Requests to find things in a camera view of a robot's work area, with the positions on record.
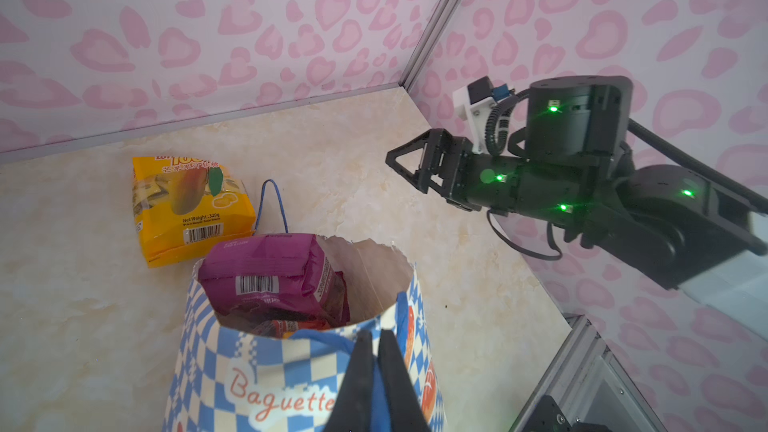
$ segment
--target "white bracket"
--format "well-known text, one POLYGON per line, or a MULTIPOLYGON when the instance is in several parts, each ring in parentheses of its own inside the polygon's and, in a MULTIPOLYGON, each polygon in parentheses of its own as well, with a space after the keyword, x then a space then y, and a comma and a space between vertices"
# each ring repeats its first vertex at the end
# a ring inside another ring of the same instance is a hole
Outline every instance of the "white bracket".
POLYGON ((494 107, 496 107, 496 101, 493 97, 486 97, 470 105, 469 91, 466 87, 453 91, 453 109, 459 119, 466 120, 469 124, 469 139, 472 140, 474 154, 488 153, 485 147, 485 123, 494 107))

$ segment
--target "purple snack bag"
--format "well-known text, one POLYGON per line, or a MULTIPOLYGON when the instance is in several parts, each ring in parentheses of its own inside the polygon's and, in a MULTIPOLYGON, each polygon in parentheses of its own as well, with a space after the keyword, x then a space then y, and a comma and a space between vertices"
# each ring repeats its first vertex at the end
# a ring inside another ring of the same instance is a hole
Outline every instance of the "purple snack bag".
POLYGON ((333 271, 314 234, 221 242, 206 256, 197 280, 220 314, 282 309, 324 318, 334 327, 349 321, 342 274, 333 271))

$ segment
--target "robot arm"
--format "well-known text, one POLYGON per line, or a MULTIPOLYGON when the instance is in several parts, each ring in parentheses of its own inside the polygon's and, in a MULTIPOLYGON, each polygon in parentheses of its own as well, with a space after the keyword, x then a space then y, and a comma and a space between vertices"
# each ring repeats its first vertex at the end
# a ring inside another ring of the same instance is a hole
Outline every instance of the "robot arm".
MULTIPOLYGON (((520 94, 494 88, 484 77, 453 95, 472 140, 428 130, 391 150, 386 163, 420 192, 432 188, 464 210, 539 218, 550 236, 552 226, 562 228, 566 242, 581 235, 582 247, 597 245, 665 288, 744 251, 767 254, 750 231, 750 216, 768 212, 768 199, 631 121, 631 94, 632 82, 623 76, 556 77, 520 94), (498 143, 503 148, 507 137, 499 122, 525 97, 526 127, 508 145, 517 156, 502 156, 498 143), (624 141, 628 129, 685 167, 635 170, 624 141), (523 139, 524 149, 517 146, 523 139), (398 164, 399 156, 418 149, 417 170, 398 164)), ((555 255, 508 244, 545 260, 562 256, 553 239, 555 255)))

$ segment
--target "blue checkered pattern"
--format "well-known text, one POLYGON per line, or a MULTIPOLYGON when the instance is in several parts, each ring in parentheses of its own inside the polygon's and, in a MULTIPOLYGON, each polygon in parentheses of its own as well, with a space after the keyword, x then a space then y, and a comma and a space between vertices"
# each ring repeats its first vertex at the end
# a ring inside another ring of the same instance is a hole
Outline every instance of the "blue checkered pattern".
MULTIPOLYGON (((416 317, 413 356, 408 372, 421 400, 432 354, 416 274, 406 296, 416 317)), ((381 330, 394 329, 398 333, 396 324, 396 308, 392 306, 379 317, 327 333, 354 341, 357 333, 365 329, 372 333, 373 350, 378 350, 381 330)), ((283 341, 221 327, 202 286, 193 280, 187 291, 184 330, 165 409, 164 432, 254 430, 249 424, 249 411, 233 404, 225 395, 228 384, 224 383, 224 371, 231 359, 244 360, 251 365, 255 384, 271 387, 279 384, 284 388, 317 385, 321 389, 328 387, 334 394, 338 393, 349 362, 349 356, 343 352, 308 339, 283 341)), ((270 426, 270 430, 320 432, 325 420, 327 418, 284 417, 270 426)), ((445 423, 439 389, 428 423, 435 432, 442 430, 445 423)))

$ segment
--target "blue string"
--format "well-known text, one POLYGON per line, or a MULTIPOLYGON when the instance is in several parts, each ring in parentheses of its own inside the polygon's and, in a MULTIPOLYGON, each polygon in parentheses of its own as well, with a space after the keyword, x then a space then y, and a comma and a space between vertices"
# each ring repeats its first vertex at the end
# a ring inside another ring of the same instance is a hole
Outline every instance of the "blue string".
POLYGON ((280 204, 280 213, 283 214, 283 226, 286 228, 286 234, 288 233, 288 221, 286 220, 286 211, 283 208, 283 199, 280 197, 280 189, 277 187, 277 184, 274 180, 271 178, 268 178, 264 181, 264 183, 261 185, 261 200, 259 200, 259 215, 256 216, 256 226, 254 228, 254 234, 256 234, 256 230, 259 229, 259 221, 261 220, 261 208, 264 206, 264 192, 266 191, 266 183, 272 182, 272 185, 275 187, 275 193, 277 194, 277 201, 280 204))

